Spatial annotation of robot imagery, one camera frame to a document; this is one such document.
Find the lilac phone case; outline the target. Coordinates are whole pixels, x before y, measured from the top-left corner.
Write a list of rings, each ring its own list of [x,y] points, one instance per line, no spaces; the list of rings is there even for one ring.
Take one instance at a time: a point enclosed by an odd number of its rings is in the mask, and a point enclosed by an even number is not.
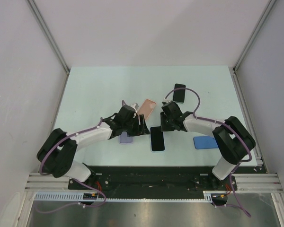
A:
[[[119,136],[119,143],[120,144],[132,144],[133,137],[128,136],[127,132],[122,132]]]

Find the pink phone case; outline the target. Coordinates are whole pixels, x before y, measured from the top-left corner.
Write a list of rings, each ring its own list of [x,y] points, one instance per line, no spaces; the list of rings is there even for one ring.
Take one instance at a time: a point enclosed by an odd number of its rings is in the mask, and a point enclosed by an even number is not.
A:
[[[145,121],[148,120],[149,116],[156,107],[156,103],[150,99],[146,99],[143,104],[139,107],[138,115],[143,115]]]

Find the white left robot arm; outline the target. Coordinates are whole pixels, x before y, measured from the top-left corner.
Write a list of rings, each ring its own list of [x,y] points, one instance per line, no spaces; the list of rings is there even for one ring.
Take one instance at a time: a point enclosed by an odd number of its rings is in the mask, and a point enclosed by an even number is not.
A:
[[[83,188],[90,189],[94,186],[95,177],[87,165],[74,160],[75,154],[93,143],[111,140],[123,132],[130,137],[150,134],[144,115],[138,114],[130,105],[122,106],[112,116],[100,118],[99,123],[91,128],[73,133],[55,129],[37,153],[39,174],[55,178],[65,176],[77,180]]]

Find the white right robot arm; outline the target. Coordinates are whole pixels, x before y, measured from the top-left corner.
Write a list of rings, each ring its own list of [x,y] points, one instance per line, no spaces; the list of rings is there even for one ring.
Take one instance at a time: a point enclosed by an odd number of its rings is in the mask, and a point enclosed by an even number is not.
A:
[[[245,126],[235,116],[224,121],[196,116],[194,112],[182,112],[177,103],[164,101],[160,122],[162,131],[196,132],[215,139],[221,158],[212,169],[209,185],[219,190],[226,178],[243,162],[252,160],[252,149],[256,142]]]

